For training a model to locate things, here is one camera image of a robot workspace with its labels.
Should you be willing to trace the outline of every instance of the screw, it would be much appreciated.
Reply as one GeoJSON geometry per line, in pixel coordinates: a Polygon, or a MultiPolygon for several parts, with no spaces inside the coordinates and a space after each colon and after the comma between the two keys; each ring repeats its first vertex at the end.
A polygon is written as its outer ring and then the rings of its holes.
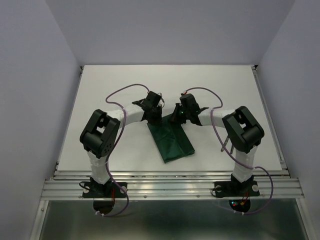
{"type": "Polygon", "coordinates": [[[125,186],[122,186],[122,189],[127,192],[127,188],[125,186]]]}
{"type": "Polygon", "coordinates": [[[221,192],[222,192],[221,186],[220,186],[220,185],[215,186],[215,191],[216,191],[217,193],[221,193],[221,192]]]}
{"type": "Polygon", "coordinates": [[[234,153],[234,150],[235,150],[235,146],[234,146],[234,145],[232,145],[232,146],[231,146],[230,153],[231,153],[231,154],[233,154],[233,153],[234,153]]]}
{"type": "Polygon", "coordinates": [[[258,191],[259,191],[258,185],[256,185],[256,184],[252,185],[252,190],[253,190],[254,192],[258,192],[258,191]]]}
{"type": "Polygon", "coordinates": [[[87,189],[83,189],[82,191],[83,191],[84,194],[87,194],[89,192],[89,190],[87,190],[87,189]]]}

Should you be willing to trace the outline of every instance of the cable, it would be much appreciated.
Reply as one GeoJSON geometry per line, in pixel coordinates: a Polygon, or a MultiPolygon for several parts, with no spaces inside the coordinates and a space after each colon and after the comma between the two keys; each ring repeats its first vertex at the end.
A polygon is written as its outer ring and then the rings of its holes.
{"type": "Polygon", "coordinates": [[[105,215],[105,214],[102,214],[100,213],[99,211],[96,211],[95,213],[102,216],[102,217],[114,217],[114,216],[117,216],[119,214],[121,214],[124,210],[126,210],[126,208],[128,207],[129,205],[129,196],[127,194],[127,191],[124,190],[118,183],[117,181],[114,179],[114,176],[111,174],[110,170],[109,170],[109,166],[108,166],[108,161],[109,161],[109,158],[110,158],[110,155],[111,153],[113,152],[113,150],[115,149],[115,147],[117,146],[122,134],[124,133],[124,130],[125,130],[125,126],[126,126],[126,120],[127,120],[127,112],[126,110],[124,109],[124,106],[122,106],[120,103],[118,102],[115,102],[115,101],[108,101],[108,99],[113,96],[114,94],[124,90],[124,89],[127,89],[127,88],[130,88],[130,87],[133,87],[133,86],[141,86],[141,87],[144,87],[148,92],[150,92],[149,88],[143,84],[140,84],[140,83],[135,83],[135,84],[131,84],[131,85],[128,85],[128,86],[125,86],[123,88],[120,88],[119,90],[117,91],[114,91],[113,93],[111,93],[110,95],[108,95],[106,98],[105,98],[105,102],[107,104],[114,104],[114,105],[117,105],[121,108],[121,110],[123,111],[123,124],[122,124],[122,128],[121,128],[121,131],[119,133],[119,136],[118,138],[116,139],[114,145],[113,145],[113,148],[111,149],[109,155],[107,156],[106,160],[105,160],[105,169],[106,169],[106,172],[108,173],[110,179],[112,180],[112,182],[124,193],[125,197],[126,197],[126,205],[123,207],[123,209],[121,209],[120,211],[114,213],[114,214],[110,214],[110,215],[105,215]]]}
{"type": "Polygon", "coordinates": [[[213,188],[212,190],[211,190],[211,195],[212,196],[214,196],[215,198],[217,197],[216,195],[214,195],[214,191],[216,191],[216,189],[215,188],[213,188]]]}
{"type": "Polygon", "coordinates": [[[244,195],[243,198],[241,199],[242,202],[240,203],[240,205],[244,205],[248,201],[248,198],[249,198],[249,192],[247,191],[246,195],[244,195]]]}
{"type": "Polygon", "coordinates": [[[81,181],[81,182],[79,182],[79,186],[80,186],[81,188],[85,189],[85,190],[90,191],[90,188],[88,188],[88,187],[86,187],[86,186],[82,185],[83,183],[85,183],[85,181],[81,181]]]}
{"type": "Polygon", "coordinates": [[[161,101],[163,102],[163,106],[161,106],[161,109],[163,109],[166,105],[165,100],[163,99],[163,97],[161,97],[161,101]]]}
{"type": "Polygon", "coordinates": [[[249,198],[249,191],[247,191],[247,192],[243,195],[241,201],[243,201],[243,200],[245,199],[245,197],[246,197],[246,200],[249,198]]]}
{"type": "Polygon", "coordinates": [[[233,161],[235,161],[237,164],[239,164],[239,165],[241,165],[241,166],[243,166],[243,167],[245,167],[245,168],[247,168],[247,169],[250,169],[250,170],[261,169],[261,170],[263,170],[263,171],[267,174],[267,176],[269,177],[270,183],[271,183],[271,193],[270,193],[270,197],[269,197],[268,201],[266,202],[266,204],[265,204],[263,207],[261,207],[260,209],[258,209],[258,210],[255,210],[255,211],[252,211],[252,212],[242,212],[241,214],[242,214],[242,215],[252,215],[252,214],[256,214],[256,213],[262,211],[263,209],[265,209],[265,208],[270,204],[270,202],[271,202],[271,200],[272,200],[272,197],[273,197],[273,195],[274,195],[274,182],[273,182],[273,180],[272,180],[272,177],[271,177],[270,173],[269,173],[265,168],[263,168],[262,166],[256,166],[256,167],[247,166],[247,165],[243,164],[242,162],[239,162],[237,159],[234,158],[234,156],[232,156],[232,154],[228,151],[228,149],[227,149],[226,146],[224,145],[224,143],[223,143],[223,141],[222,141],[222,139],[221,139],[221,137],[220,137],[220,135],[219,135],[219,133],[218,133],[218,131],[217,131],[217,127],[216,127],[216,125],[215,125],[215,123],[214,123],[213,113],[214,113],[214,110],[220,109],[220,108],[223,107],[224,104],[223,104],[222,99],[221,99],[215,92],[211,91],[210,89],[205,88],[205,87],[200,87],[200,86],[199,86],[199,87],[189,88],[189,89],[186,90],[186,92],[188,92],[188,91],[190,91],[190,90],[193,90],[193,89],[203,89],[203,90],[206,90],[206,91],[212,93],[213,95],[215,95],[215,96],[220,100],[221,105],[212,108],[212,110],[211,110],[211,112],[210,112],[210,118],[211,118],[211,123],[212,123],[213,130],[214,130],[214,132],[215,132],[215,135],[216,135],[216,137],[218,138],[218,140],[219,140],[221,146],[223,147],[224,151],[229,155],[229,157],[230,157],[233,161]]]}

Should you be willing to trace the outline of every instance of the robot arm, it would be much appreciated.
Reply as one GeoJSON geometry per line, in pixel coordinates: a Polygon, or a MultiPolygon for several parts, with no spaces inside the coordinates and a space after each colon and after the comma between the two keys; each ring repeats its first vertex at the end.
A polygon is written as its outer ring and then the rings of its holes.
{"type": "MultiPolygon", "coordinates": [[[[220,196],[238,196],[239,192],[243,194],[242,192],[247,192],[249,187],[256,184],[253,181],[252,172],[254,157],[265,132],[245,106],[232,110],[216,109],[212,116],[216,127],[226,129],[235,148],[235,159],[238,162],[235,163],[231,175],[230,185],[232,186],[225,187],[225,189],[233,190],[231,193],[224,192],[225,195],[220,194],[220,196]]],[[[208,107],[200,108],[192,94],[182,94],[180,103],[175,105],[171,120],[180,124],[190,120],[191,123],[198,126],[212,126],[211,109],[208,107]]]]}
{"type": "MultiPolygon", "coordinates": [[[[148,92],[146,98],[134,101],[124,108],[125,125],[147,120],[151,124],[160,124],[162,107],[159,105],[161,94],[148,92]]],[[[80,136],[80,142],[90,159],[91,178],[104,185],[109,179],[106,160],[114,148],[118,130],[124,124],[123,110],[104,112],[97,109],[93,112],[80,136]]]]}

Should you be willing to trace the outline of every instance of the black bracket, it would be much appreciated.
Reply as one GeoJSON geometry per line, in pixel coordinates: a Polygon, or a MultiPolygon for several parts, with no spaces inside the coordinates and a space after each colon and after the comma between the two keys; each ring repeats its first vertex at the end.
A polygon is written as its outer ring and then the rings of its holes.
{"type": "Polygon", "coordinates": [[[118,119],[112,118],[106,112],[97,109],[92,113],[82,131],[80,142],[87,152],[92,151],[99,159],[108,155],[114,147],[119,127],[120,121],[118,119]]]}
{"type": "Polygon", "coordinates": [[[187,120],[190,120],[192,124],[201,126],[198,115],[206,109],[208,107],[199,107],[199,104],[191,93],[181,94],[180,103],[175,104],[171,122],[185,124],[187,120]]]}
{"type": "Polygon", "coordinates": [[[257,181],[252,175],[248,180],[239,182],[232,174],[231,181],[215,181],[214,182],[215,197],[243,197],[248,193],[250,197],[260,196],[257,181]]]}
{"type": "MultiPolygon", "coordinates": [[[[120,189],[111,181],[107,181],[105,184],[97,183],[92,177],[90,181],[82,182],[84,188],[88,188],[89,191],[84,191],[82,197],[84,199],[99,199],[99,198],[111,198],[114,190],[114,197],[116,199],[123,199],[126,197],[124,193],[121,193],[120,189]]],[[[121,187],[128,187],[126,182],[117,182],[121,187]]]]}
{"type": "Polygon", "coordinates": [[[149,124],[161,124],[162,122],[162,107],[159,106],[159,102],[162,96],[156,94],[153,91],[149,91],[146,98],[139,101],[134,101],[132,104],[138,105],[144,111],[142,120],[147,120],[149,124]]]}
{"type": "Polygon", "coordinates": [[[222,121],[233,146],[240,152],[249,153],[265,136],[263,128],[245,106],[226,115],[222,121]]]}

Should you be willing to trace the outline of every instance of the metal bar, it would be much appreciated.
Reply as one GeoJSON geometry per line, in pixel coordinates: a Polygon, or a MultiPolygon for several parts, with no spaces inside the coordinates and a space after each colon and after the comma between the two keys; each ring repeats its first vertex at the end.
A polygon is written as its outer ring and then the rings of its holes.
{"type": "MultiPolygon", "coordinates": [[[[73,100],[72,100],[72,110],[73,110],[73,108],[75,107],[76,98],[77,98],[77,95],[78,95],[81,78],[82,78],[82,75],[83,75],[83,72],[84,72],[84,69],[85,69],[85,66],[79,66],[79,67],[80,67],[79,81],[78,81],[77,86],[76,86],[76,93],[75,93],[74,98],[73,98],[73,100]]],[[[56,169],[56,170],[58,170],[58,168],[59,168],[59,162],[60,162],[60,158],[61,158],[63,146],[64,146],[65,141],[66,141],[67,129],[69,128],[69,125],[70,125],[71,115],[72,115],[72,111],[71,111],[71,113],[70,113],[70,115],[69,115],[68,123],[67,123],[66,130],[65,130],[65,133],[64,133],[64,136],[63,136],[63,140],[62,140],[62,147],[61,147],[60,152],[59,152],[58,161],[57,161],[57,163],[56,163],[56,165],[55,165],[55,169],[56,169]]]]}
{"type": "Polygon", "coordinates": [[[232,145],[231,145],[230,154],[233,154],[233,153],[234,153],[234,149],[235,149],[235,146],[232,144],[232,145]]]}
{"type": "MultiPolygon", "coordinates": [[[[290,176],[272,176],[272,179],[289,179],[290,176]]],[[[89,176],[56,176],[54,180],[77,180],[77,181],[88,181],[89,176]]],[[[148,181],[175,181],[178,182],[179,180],[182,181],[194,181],[194,179],[197,179],[197,177],[193,176],[185,176],[185,177],[172,177],[172,176],[150,176],[150,177],[145,177],[145,176],[135,176],[135,177],[129,177],[129,176],[116,176],[114,177],[115,180],[119,182],[126,182],[130,181],[131,183],[134,182],[140,182],[144,181],[147,183],[148,181]]],[[[258,179],[269,179],[267,176],[255,176],[255,180],[258,179]]],[[[206,180],[230,180],[230,176],[202,176],[201,179],[198,181],[206,181],[206,180]]]]}
{"type": "Polygon", "coordinates": [[[307,208],[306,199],[305,198],[297,198],[296,204],[299,208],[299,212],[302,218],[302,222],[308,236],[309,240],[317,240],[317,233],[314,228],[314,224],[312,222],[309,210],[307,208]]]}
{"type": "Polygon", "coordinates": [[[39,207],[35,216],[35,220],[32,227],[32,232],[30,240],[39,240],[41,235],[41,230],[45,221],[47,209],[48,209],[48,200],[41,200],[39,202],[39,207]]]}
{"type": "Polygon", "coordinates": [[[278,136],[277,136],[277,133],[276,133],[276,129],[275,129],[274,123],[272,121],[272,118],[271,118],[271,115],[270,115],[270,112],[269,112],[269,109],[268,109],[268,106],[267,106],[267,103],[266,103],[266,99],[265,99],[264,93],[262,91],[260,82],[259,82],[257,70],[256,70],[256,68],[254,66],[251,66],[251,69],[252,69],[252,73],[253,73],[253,77],[254,77],[256,86],[258,88],[258,92],[259,92],[259,95],[260,95],[260,98],[261,98],[261,102],[262,102],[262,105],[263,105],[263,108],[264,108],[266,119],[267,119],[267,121],[269,123],[269,126],[270,126],[271,135],[272,135],[273,141],[275,143],[275,147],[277,149],[278,156],[280,158],[280,162],[284,162],[285,158],[284,158],[284,155],[282,153],[282,150],[281,150],[281,147],[280,147],[280,143],[279,143],[279,139],[278,139],[278,136]]]}
{"type": "MultiPolygon", "coordinates": [[[[232,171],[111,171],[114,177],[119,176],[230,176],[232,171]]],[[[262,170],[254,170],[256,176],[266,176],[266,173],[262,170]]],[[[279,171],[269,171],[272,176],[289,176],[289,172],[286,169],[279,171]]],[[[89,177],[91,171],[56,171],[54,179],[57,176],[74,176],[74,177],[89,177]]]]}
{"type": "MultiPolygon", "coordinates": [[[[224,181],[225,179],[205,179],[201,177],[194,180],[178,182],[174,180],[148,179],[136,181],[134,178],[128,182],[128,195],[131,200],[219,200],[211,195],[211,189],[214,188],[215,181],[224,181]]],[[[257,179],[260,196],[258,199],[267,199],[271,192],[271,184],[267,178],[257,179]]],[[[303,192],[298,179],[295,178],[275,178],[274,198],[303,198],[303,192]]],[[[76,180],[49,180],[44,183],[42,200],[87,200],[91,198],[82,198],[82,189],[79,187],[79,181],[76,180]]]]}
{"type": "Polygon", "coordinates": [[[287,170],[287,169],[288,169],[285,160],[281,160],[281,161],[280,161],[280,164],[281,164],[281,168],[282,168],[283,170],[287,170]]]}
{"type": "Polygon", "coordinates": [[[229,138],[228,136],[226,136],[226,139],[224,140],[223,146],[227,147],[227,144],[228,144],[228,142],[229,142],[229,139],[230,139],[230,138],[229,138]]]}

